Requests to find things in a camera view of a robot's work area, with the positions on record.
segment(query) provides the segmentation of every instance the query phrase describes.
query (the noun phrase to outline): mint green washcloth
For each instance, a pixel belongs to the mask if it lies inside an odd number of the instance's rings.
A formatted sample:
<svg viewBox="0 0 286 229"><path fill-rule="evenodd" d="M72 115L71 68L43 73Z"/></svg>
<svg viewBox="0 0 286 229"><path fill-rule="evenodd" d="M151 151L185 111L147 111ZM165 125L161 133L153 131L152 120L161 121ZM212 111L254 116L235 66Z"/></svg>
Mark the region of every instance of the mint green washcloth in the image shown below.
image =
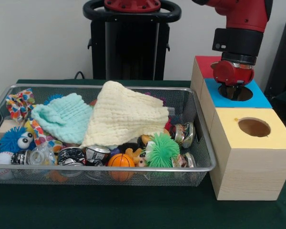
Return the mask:
<svg viewBox="0 0 286 229"><path fill-rule="evenodd" d="M81 144L92 108L80 95L72 93L54 99L48 105L37 105L31 112L43 130L65 143Z"/></svg>

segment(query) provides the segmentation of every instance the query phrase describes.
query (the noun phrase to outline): yellow cloth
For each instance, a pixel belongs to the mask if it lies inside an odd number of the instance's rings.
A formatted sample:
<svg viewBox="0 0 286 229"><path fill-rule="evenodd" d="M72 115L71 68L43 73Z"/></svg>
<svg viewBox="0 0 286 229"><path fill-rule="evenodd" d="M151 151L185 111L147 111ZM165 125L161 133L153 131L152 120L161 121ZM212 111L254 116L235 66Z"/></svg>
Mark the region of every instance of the yellow cloth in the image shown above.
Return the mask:
<svg viewBox="0 0 286 229"><path fill-rule="evenodd" d="M141 135L160 134L167 121L163 101L108 81L98 95L81 148L118 146Z"/></svg>

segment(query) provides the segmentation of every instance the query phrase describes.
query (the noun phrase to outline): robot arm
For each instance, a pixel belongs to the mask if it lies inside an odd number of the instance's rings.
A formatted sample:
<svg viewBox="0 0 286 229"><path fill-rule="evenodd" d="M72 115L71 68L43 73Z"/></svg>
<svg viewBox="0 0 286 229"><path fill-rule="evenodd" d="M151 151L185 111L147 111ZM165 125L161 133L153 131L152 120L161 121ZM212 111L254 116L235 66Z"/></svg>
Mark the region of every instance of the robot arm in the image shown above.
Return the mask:
<svg viewBox="0 0 286 229"><path fill-rule="evenodd" d="M213 50L222 53L214 67L214 78L227 86L246 85L255 65L273 0L192 0L214 7L226 16L225 29L216 29Z"/></svg>

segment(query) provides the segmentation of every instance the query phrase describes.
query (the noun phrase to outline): wire mesh basket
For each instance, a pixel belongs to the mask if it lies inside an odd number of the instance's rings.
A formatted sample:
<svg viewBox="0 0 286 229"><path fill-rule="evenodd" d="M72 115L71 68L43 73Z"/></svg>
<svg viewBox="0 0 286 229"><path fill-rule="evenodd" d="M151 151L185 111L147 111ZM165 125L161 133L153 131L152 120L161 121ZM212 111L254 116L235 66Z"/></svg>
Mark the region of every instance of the wire mesh basket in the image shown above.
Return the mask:
<svg viewBox="0 0 286 229"><path fill-rule="evenodd" d="M42 104L53 94L77 93L88 104L97 98L101 86L16 84L5 90L0 97L0 125L9 116L5 98L31 88L36 104ZM181 149L194 156L193 168L153 167L72 167L0 165L0 173L9 179L0 179L0 184L66 184L66 185L132 185L132 186L198 186L208 171L215 167L213 147L206 128L201 107L195 92L188 88L128 87L134 91L163 97L170 107L172 124L193 122L196 135L189 149ZM112 175L120 173L131 177L124 182L115 181Z"/></svg>

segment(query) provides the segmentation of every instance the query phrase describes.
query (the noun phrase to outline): green fuzzy ball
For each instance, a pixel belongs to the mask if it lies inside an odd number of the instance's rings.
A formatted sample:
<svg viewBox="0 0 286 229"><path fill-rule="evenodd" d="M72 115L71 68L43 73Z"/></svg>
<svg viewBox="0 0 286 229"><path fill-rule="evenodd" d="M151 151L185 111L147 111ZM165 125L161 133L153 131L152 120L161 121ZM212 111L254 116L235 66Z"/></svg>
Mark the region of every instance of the green fuzzy ball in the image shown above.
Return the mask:
<svg viewBox="0 0 286 229"><path fill-rule="evenodd" d="M179 155L179 145L170 136L163 133L155 134L152 140L155 144L148 155L147 165L149 167L173 167L171 158L177 158Z"/></svg>

